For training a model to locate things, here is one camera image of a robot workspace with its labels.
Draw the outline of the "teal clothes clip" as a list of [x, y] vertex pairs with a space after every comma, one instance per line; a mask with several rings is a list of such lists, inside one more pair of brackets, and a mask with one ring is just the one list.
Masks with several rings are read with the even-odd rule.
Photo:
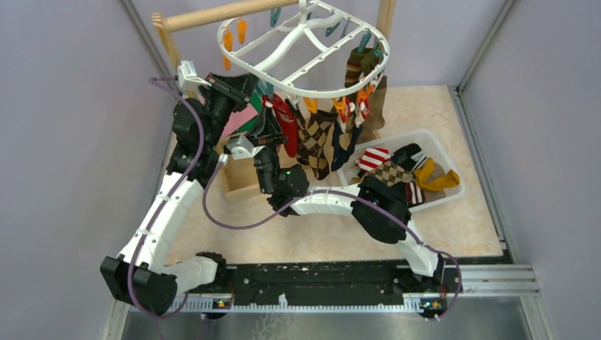
[[264, 85], [264, 82], [261, 81], [260, 79], [257, 80], [257, 92], [259, 93], [260, 96], [267, 95], [267, 90]]
[[274, 99], [274, 86], [269, 82], [265, 82], [265, 94], [269, 99]]

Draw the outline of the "white clothes clip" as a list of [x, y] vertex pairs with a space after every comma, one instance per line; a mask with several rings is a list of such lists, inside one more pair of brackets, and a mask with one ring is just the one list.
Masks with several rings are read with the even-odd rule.
[[288, 101], [290, 102], [290, 104], [291, 104], [291, 105], [292, 105], [292, 106], [293, 106], [295, 109], [298, 109], [298, 104], [299, 104], [299, 101], [300, 101], [300, 97], [299, 97], [299, 96], [297, 96], [297, 95], [295, 95], [295, 94], [293, 94], [293, 93], [288, 93], [288, 94], [286, 95], [286, 97], [287, 97]]

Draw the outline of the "brown argyle sock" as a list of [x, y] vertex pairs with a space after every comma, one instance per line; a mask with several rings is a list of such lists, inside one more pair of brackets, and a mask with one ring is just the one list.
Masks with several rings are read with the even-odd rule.
[[318, 155], [320, 153], [318, 151], [318, 142], [305, 126], [305, 119], [301, 114], [300, 109], [289, 99], [286, 99], [285, 102], [296, 119], [298, 140], [296, 159], [302, 165], [316, 166], [318, 164]]
[[336, 123], [337, 116], [325, 110], [318, 110], [310, 116], [306, 132], [308, 139], [305, 146], [308, 151], [308, 165], [317, 180], [323, 180], [329, 173], [329, 163], [325, 156], [325, 144], [330, 130]]

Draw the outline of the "beige argyle sock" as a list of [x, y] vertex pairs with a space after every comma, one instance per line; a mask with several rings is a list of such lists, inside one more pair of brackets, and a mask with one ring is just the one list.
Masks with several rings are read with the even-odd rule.
[[367, 171], [360, 179], [359, 183], [363, 182], [368, 177], [374, 177], [387, 186], [393, 186], [397, 183], [411, 183], [415, 180], [413, 172], [405, 170], [402, 166], [394, 164], [391, 161], [386, 161], [375, 169]]

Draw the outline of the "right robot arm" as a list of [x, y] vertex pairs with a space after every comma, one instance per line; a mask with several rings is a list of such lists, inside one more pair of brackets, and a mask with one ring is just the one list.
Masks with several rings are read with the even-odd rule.
[[273, 108], [262, 109], [245, 137], [254, 147], [259, 190], [278, 214], [353, 217], [371, 238], [405, 257], [421, 290], [434, 292], [444, 283], [442, 256], [423, 242], [402, 193], [373, 176], [350, 186], [311, 186], [300, 165], [281, 167], [278, 147], [286, 138]]

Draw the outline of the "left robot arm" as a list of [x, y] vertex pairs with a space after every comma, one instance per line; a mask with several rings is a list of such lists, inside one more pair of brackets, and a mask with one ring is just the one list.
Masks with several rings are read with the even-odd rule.
[[219, 254], [200, 252], [186, 261], [165, 263], [188, 209], [225, 159], [215, 146], [231, 114], [249, 104], [258, 78], [250, 73], [229, 77], [210, 73], [206, 81], [208, 85], [196, 87], [201, 100], [175, 93], [179, 101], [172, 111], [176, 147], [161, 187], [130, 241], [100, 267], [116, 300], [159, 318], [177, 295], [199, 286], [218, 293], [228, 281]]

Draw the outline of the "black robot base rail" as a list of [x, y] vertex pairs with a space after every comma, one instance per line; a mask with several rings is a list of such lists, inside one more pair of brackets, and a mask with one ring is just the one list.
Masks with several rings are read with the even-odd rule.
[[425, 319], [442, 317], [463, 292], [463, 273], [438, 258], [432, 277], [412, 272], [406, 260], [225, 264], [212, 283], [191, 290], [212, 297], [216, 311], [232, 307], [288, 310], [365, 310], [408, 305]]

